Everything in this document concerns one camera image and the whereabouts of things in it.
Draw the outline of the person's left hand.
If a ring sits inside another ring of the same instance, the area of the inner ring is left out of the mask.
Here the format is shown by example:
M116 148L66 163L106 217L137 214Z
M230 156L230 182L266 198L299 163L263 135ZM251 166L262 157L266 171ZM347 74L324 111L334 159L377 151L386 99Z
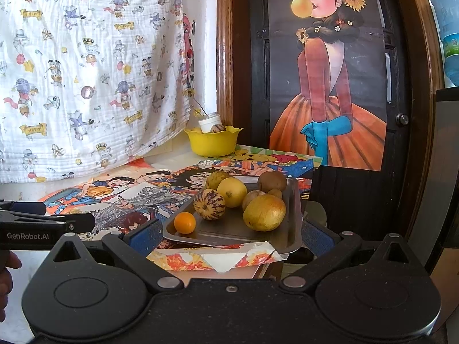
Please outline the person's left hand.
M8 305L9 294L13 289L12 275L10 269L20 269L22 267L22 262L19 257L14 253L9 251L8 257L5 260L5 265L1 269L0 276L0 321L5 320L5 309Z

